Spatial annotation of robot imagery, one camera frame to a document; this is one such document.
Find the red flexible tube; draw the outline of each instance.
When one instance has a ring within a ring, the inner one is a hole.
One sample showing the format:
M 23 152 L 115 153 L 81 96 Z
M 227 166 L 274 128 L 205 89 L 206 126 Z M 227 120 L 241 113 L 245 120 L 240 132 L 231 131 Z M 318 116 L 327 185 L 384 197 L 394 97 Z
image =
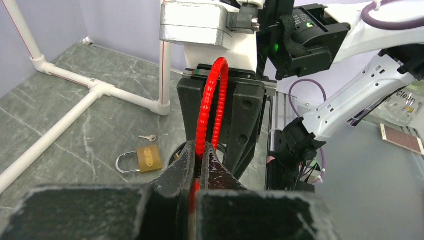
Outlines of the red flexible tube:
M 216 109 L 215 125 L 213 127 L 212 145 L 217 150 L 218 141 L 220 139 L 220 131 L 223 123 L 225 101 L 227 97 L 228 87 L 228 62 L 224 57 L 218 58 L 210 70 L 207 78 L 206 86 L 203 92 L 203 98 L 200 105 L 200 114 L 197 120 L 196 129 L 196 155 L 198 158 L 203 158 L 206 143 L 206 131 L 208 130 L 209 113 L 211 111 L 212 99 L 214 98 L 215 88 L 218 78 L 221 75 L 219 84 L 219 99 Z

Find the white pvc pipe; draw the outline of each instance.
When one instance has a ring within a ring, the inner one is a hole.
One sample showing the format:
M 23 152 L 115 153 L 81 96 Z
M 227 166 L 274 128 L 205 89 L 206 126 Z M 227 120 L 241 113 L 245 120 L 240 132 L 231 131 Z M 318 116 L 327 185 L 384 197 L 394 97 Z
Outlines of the white pvc pipe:
M 166 1 L 169 0 L 159 0 L 160 5 L 162 6 L 162 3 Z M 168 105 L 170 102 L 171 47 L 171 43 L 160 41 L 158 101 L 160 105 Z
M 15 0 L 1 0 L 3 5 L 10 16 L 13 24 L 15 25 L 17 32 L 23 40 L 23 43 L 28 49 L 29 55 L 32 59 L 39 59 L 43 55 L 37 45 L 36 40 L 34 39 L 33 34 L 30 31 L 27 23 L 25 22 L 22 12 L 18 7 L 18 4 Z
M 46 132 L 32 147 L 0 175 L 0 195 L 18 179 L 97 99 L 97 92 L 90 92 L 60 121 Z
M 160 97 L 159 101 L 152 101 L 123 91 L 106 82 L 85 77 L 46 61 L 25 22 L 24 17 L 15 0 L 1 0 L 16 27 L 22 41 L 29 51 L 31 61 L 38 71 L 86 86 L 90 93 L 84 97 L 71 111 L 57 122 L 44 136 L 20 156 L 6 171 L 0 175 L 0 195 L 25 172 L 97 99 L 103 95 L 113 96 L 132 104 L 150 109 L 152 112 L 165 116 L 170 111 L 170 73 L 171 73 L 171 46 L 163 42 L 160 60 Z
M 116 87 L 114 87 L 110 90 L 110 95 L 112 97 L 122 99 L 124 101 L 129 102 L 129 103 L 132 103 L 132 104 L 135 104 L 135 105 L 138 105 L 138 106 L 150 109 L 150 110 L 154 109 L 154 107 L 156 107 L 157 104 L 158 104 L 157 102 L 154 102 L 152 100 L 149 100 L 149 99 L 141 97 L 141 96 L 137 96 L 135 94 L 121 90 L 121 89 L 116 88 Z
M 89 77 L 81 76 L 79 74 L 73 73 L 71 71 L 62 69 L 54 65 L 48 66 L 47 72 L 56 77 L 59 77 L 59 78 L 62 78 L 62 79 L 74 82 L 76 84 L 86 86 L 86 87 L 88 87 L 91 81 L 91 78 Z

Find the zip tie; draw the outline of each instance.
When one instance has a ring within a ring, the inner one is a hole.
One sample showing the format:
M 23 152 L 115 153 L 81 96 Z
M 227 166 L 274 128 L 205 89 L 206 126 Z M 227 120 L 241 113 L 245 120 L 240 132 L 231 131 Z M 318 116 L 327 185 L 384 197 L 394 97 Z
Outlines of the zip tie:
M 383 0 L 374 0 L 374 2 L 375 2 L 375 11 L 380 10 L 380 7 L 382 6 L 382 1 Z
M 318 176 L 318 182 L 316 182 L 317 184 L 323 183 L 323 178 L 321 177 L 321 175 Z

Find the pvc pipe elbow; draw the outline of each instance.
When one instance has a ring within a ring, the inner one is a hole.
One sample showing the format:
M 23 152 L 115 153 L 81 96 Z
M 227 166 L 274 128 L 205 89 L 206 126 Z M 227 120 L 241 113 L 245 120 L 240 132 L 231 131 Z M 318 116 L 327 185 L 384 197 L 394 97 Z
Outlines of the pvc pipe elbow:
M 34 68 L 43 74 L 52 75 L 50 73 L 50 69 L 52 67 L 56 67 L 53 63 L 47 62 L 46 57 L 44 55 L 41 55 L 41 57 L 36 59 L 30 58 L 30 60 L 34 65 Z
M 170 114 L 171 111 L 171 102 L 168 101 L 167 104 L 162 105 L 159 101 L 153 101 L 154 107 L 150 109 L 152 113 L 159 114 L 161 116 L 166 116 Z

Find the black mount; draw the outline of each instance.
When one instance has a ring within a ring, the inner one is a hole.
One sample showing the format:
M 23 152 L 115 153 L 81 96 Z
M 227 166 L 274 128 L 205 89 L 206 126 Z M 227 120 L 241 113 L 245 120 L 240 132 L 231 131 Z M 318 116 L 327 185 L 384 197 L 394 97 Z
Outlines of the black mount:
M 196 127 L 210 65 L 186 69 L 177 86 L 187 141 L 196 139 Z M 206 141 L 210 142 L 218 105 L 218 82 L 210 109 Z M 224 117 L 219 143 L 226 145 L 225 167 L 240 179 L 254 155 L 261 133 L 266 104 L 266 88 L 255 72 L 229 69 Z
M 396 46 L 382 50 L 380 55 L 389 55 L 392 59 L 403 63 L 397 71 L 400 74 L 410 73 L 418 81 L 424 79 L 424 45 L 411 44 Z
M 263 74 L 269 58 L 277 69 L 277 80 L 330 69 L 351 29 L 346 23 L 324 17 L 323 5 L 291 9 L 290 15 L 279 15 L 257 34 L 258 73 Z
M 275 158 L 267 164 L 267 190 L 290 190 L 299 176 L 299 165 L 317 156 L 317 150 L 326 142 L 317 141 L 313 133 L 309 133 L 303 125 L 303 117 L 289 123 L 283 131 L 276 130 L 275 150 L 270 155 Z
M 246 4 L 240 7 L 240 12 L 229 12 L 226 27 L 239 34 L 254 34 L 259 31 L 258 7 Z

